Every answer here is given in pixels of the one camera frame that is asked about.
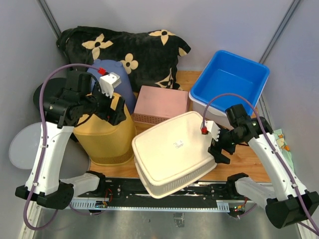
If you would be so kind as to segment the blue bucket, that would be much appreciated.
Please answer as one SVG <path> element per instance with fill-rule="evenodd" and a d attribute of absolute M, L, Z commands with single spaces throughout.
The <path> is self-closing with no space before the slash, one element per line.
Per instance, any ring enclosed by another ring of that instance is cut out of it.
<path fill-rule="evenodd" d="M 128 74 L 120 61 L 100 60 L 96 59 L 93 63 L 94 67 L 103 68 L 108 73 L 115 73 L 120 77 L 120 84 L 114 88 L 114 92 L 118 93 L 125 99 L 125 104 L 130 114 L 134 112 L 136 106 L 136 97 L 133 93 Z"/>

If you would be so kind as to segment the yellow slatted basket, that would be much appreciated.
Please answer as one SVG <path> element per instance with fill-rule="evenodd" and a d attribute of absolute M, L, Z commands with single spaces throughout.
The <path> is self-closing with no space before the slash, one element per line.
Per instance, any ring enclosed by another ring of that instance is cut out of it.
<path fill-rule="evenodd" d="M 127 106 L 124 113 L 126 119 L 116 126 L 92 115 L 74 128 L 75 137 L 95 164 L 119 165 L 134 157 L 132 140 L 137 131 Z"/>

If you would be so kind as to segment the pink small tray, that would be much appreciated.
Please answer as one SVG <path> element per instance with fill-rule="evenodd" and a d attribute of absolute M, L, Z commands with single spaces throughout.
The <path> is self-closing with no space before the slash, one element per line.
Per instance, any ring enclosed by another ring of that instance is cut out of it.
<path fill-rule="evenodd" d="M 135 122 L 156 125 L 187 111 L 187 91 L 142 86 L 133 119 Z"/>

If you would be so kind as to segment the beige perforated basket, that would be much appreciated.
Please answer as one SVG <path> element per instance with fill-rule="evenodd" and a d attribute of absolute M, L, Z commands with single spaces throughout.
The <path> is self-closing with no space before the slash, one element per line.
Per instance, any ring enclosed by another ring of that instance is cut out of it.
<path fill-rule="evenodd" d="M 200 179 L 217 164 L 202 135 L 202 115 L 190 111 L 138 134 L 132 141 L 139 178 L 149 195 L 161 199 Z"/>

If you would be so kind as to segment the grey bucket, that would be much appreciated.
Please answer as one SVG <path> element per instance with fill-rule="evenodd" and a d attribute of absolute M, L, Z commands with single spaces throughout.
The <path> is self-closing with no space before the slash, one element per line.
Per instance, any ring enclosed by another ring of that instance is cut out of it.
<path fill-rule="evenodd" d="M 11 163 L 24 170 L 32 170 L 41 135 L 41 123 L 31 124 L 21 130 L 9 147 Z M 90 168 L 90 160 L 83 147 L 71 137 L 68 140 L 61 164 L 60 179 L 77 177 Z"/>

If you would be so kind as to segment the blue rimmed white tub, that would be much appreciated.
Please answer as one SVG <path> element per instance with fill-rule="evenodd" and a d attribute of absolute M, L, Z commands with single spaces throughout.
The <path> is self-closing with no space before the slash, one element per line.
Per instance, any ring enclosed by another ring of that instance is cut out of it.
<path fill-rule="evenodd" d="M 189 99 L 192 101 L 192 109 L 198 113 L 200 113 L 201 115 L 204 114 L 204 109 L 206 107 L 206 104 L 196 100 L 191 92 L 189 92 Z M 225 112 L 222 112 L 212 106 L 208 107 L 208 110 L 205 114 L 205 119 L 206 120 L 212 120 L 215 123 L 217 123 L 218 125 L 227 128 L 227 129 L 233 129 L 233 127 L 230 125 L 229 120 L 226 116 Z"/>

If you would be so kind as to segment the black large bucket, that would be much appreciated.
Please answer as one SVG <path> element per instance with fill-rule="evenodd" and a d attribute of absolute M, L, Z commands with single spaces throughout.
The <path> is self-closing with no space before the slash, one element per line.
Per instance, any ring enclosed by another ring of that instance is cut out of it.
<path fill-rule="evenodd" d="M 43 93 L 43 102 L 49 102 L 52 97 L 56 97 L 57 94 L 65 87 L 66 78 L 52 78 L 48 81 L 44 93 Z M 42 84 L 39 85 L 33 93 L 33 104 L 36 109 L 40 111 L 39 107 L 39 95 L 40 90 L 42 88 Z"/>

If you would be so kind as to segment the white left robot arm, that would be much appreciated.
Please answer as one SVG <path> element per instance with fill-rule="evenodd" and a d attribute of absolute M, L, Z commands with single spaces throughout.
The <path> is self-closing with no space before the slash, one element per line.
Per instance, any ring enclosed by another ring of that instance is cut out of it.
<path fill-rule="evenodd" d="M 119 97 L 115 109 L 111 107 L 114 89 L 120 83 L 116 73 L 106 73 L 97 80 L 89 72 L 70 71 L 65 86 L 55 96 L 47 100 L 40 97 L 42 136 L 31 174 L 15 190 L 17 197 L 45 208 L 63 210 L 81 194 L 91 192 L 101 197 L 106 193 L 102 173 L 87 171 L 70 179 L 59 176 L 68 140 L 83 115 L 96 115 L 111 125 L 126 119 L 123 97 Z"/>

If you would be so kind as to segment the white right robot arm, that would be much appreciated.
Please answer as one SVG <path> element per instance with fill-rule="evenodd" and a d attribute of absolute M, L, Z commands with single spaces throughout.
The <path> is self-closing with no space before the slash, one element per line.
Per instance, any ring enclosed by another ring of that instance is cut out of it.
<path fill-rule="evenodd" d="M 247 174 L 238 173 L 227 178 L 227 196 L 252 200 L 278 229 L 309 220 L 319 206 L 319 194 L 310 192 L 292 171 L 268 122 L 259 116 L 250 117 L 242 104 L 228 108 L 226 115 L 232 130 L 220 128 L 212 120 L 202 123 L 202 133 L 212 137 L 208 152 L 216 163 L 229 164 L 230 159 L 222 151 L 233 154 L 237 145 L 246 143 L 258 156 L 273 185 L 273 190 L 269 190 Z"/>

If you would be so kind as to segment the green cloth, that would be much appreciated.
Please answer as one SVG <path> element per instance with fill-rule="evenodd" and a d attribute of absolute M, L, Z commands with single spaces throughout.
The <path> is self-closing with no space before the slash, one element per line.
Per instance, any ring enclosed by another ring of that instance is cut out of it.
<path fill-rule="evenodd" d="M 289 164 L 290 168 L 294 172 L 295 169 L 294 169 L 294 163 L 292 161 L 292 154 L 291 154 L 289 146 L 287 145 L 287 143 L 285 141 L 285 136 L 284 136 L 284 134 L 282 132 L 282 129 L 274 130 L 273 134 L 274 134 L 274 137 L 276 139 L 276 144 L 280 148 L 285 160 L 287 161 L 287 163 Z"/>

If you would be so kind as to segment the black floral pillow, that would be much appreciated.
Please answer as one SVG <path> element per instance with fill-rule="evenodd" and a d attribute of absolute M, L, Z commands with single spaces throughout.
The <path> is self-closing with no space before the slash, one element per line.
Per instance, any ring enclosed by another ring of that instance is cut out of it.
<path fill-rule="evenodd" d="M 91 65 L 98 59 L 122 63 L 134 92 L 143 85 L 180 90 L 178 59 L 191 51 L 182 38 L 166 29 L 129 33 L 78 26 L 63 31 L 56 45 L 69 63 Z"/>

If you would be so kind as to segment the black mounting rail plate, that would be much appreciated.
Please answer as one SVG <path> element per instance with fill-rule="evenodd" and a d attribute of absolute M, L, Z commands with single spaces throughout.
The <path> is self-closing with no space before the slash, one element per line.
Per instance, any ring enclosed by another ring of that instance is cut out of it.
<path fill-rule="evenodd" d="M 84 193 L 71 205 L 77 209 L 216 209 L 222 201 L 245 202 L 246 198 L 231 193 L 226 182 L 196 181 L 161 199 L 153 198 L 136 178 L 107 178 L 102 193 Z"/>

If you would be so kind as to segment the aluminium frame rail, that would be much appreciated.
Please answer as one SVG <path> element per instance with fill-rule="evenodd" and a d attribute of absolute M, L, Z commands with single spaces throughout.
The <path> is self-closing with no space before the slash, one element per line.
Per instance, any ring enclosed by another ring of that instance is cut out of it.
<path fill-rule="evenodd" d="M 279 42 L 280 37 L 284 33 L 286 27 L 288 26 L 289 22 L 297 12 L 298 8 L 300 5 L 303 3 L 303 0 L 293 0 L 288 7 L 286 13 L 284 14 L 283 19 L 281 20 L 280 24 L 276 28 L 270 42 L 268 43 L 266 49 L 264 50 L 259 63 L 260 64 L 265 64 L 267 61 L 268 57 L 270 56 L 272 50 L 274 49 L 275 45 Z"/>
<path fill-rule="evenodd" d="M 55 17 L 53 16 L 53 13 L 47 3 L 46 0 L 36 0 L 37 4 L 39 5 L 41 11 L 43 12 L 46 20 L 48 21 L 54 35 L 56 38 L 59 38 L 61 35 L 60 27 L 57 24 L 57 21 L 55 20 Z"/>

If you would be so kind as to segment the right aluminium frame rail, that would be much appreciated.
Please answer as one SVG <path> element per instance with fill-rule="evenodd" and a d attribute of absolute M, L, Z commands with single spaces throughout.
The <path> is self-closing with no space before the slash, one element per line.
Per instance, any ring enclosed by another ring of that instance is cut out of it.
<path fill-rule="evenodd" d="M 274 49 L 275 45 L 279 42 L 280 37 L 284 33 L 286 27 L 288 26 L 289 22 L 297 12 L 298 8 L 300 5 L 303 3 L 303 0 L 293 0 L 288 7 L 286 13 L 284 14 L 283 19 L 281 20 L 280 24 L 276 28 L 270 42 L 268 43 L 266 49 L 264 50 L 259 63 L 260 64 L 265 64 L 267 61 L 268 57 L 270 56 L 272 50 Z"/>

